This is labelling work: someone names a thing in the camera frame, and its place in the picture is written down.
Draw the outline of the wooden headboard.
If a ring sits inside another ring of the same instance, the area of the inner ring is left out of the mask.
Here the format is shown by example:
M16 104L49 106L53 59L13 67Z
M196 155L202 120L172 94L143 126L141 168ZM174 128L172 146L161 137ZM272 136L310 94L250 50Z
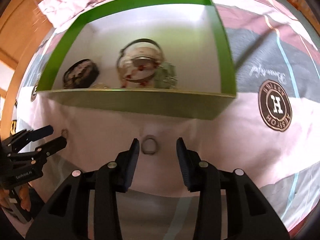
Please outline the wooden headboard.
M52 24L42 0L11 0L1 16L1 138L10 135L18 89L27 66Z

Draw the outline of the green cardboard box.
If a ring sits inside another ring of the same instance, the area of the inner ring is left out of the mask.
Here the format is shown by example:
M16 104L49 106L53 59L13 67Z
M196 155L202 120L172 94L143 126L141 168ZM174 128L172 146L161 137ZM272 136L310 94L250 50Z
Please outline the green cardboard box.
M174 89L154 87L164 61ZM70 25L36 91L67 106L212 120L236 98L236 78L213 0L113 0Z

